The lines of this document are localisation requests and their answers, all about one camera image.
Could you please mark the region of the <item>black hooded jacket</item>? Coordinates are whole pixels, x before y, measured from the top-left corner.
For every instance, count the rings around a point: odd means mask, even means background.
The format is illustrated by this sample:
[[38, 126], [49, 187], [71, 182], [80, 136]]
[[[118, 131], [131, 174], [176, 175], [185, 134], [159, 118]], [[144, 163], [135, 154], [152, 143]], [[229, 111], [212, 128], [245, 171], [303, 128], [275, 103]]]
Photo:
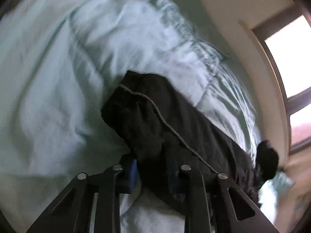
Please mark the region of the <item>black hooded jacket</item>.
[[160, 75], [128, 71], [101, 116], [136, 159], [143, 187], [180, 213], [185, 212], [178, 180], [183, 164], [199, 170], [206, 183], [226, 174], [254, 203], [276, 173], [278, 154], [267, 142], [258, 146], [259, 162], [253, 163]]

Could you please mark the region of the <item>light teal duvet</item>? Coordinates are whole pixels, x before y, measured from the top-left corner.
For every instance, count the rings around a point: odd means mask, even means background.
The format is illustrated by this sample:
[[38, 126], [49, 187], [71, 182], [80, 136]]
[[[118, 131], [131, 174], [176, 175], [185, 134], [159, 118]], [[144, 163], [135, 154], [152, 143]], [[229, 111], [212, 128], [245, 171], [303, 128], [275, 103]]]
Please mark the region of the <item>light teal duvet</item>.
[[199, 0], [21, 0], [1, 19], [1, 232], [128, 151], [100, 110], [129, 70], [167, 78], [255, 158], [254, 89]]

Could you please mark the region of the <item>grey framed window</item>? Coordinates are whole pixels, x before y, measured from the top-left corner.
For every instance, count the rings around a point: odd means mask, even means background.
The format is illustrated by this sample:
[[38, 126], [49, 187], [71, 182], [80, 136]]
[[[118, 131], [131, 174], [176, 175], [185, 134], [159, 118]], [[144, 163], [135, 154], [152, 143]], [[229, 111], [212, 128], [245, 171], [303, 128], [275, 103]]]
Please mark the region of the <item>grey framed window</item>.
[[253, 29], [271, 64], [289, 127], [289, 152], [310, 146], [310, 24], [290, 6]]

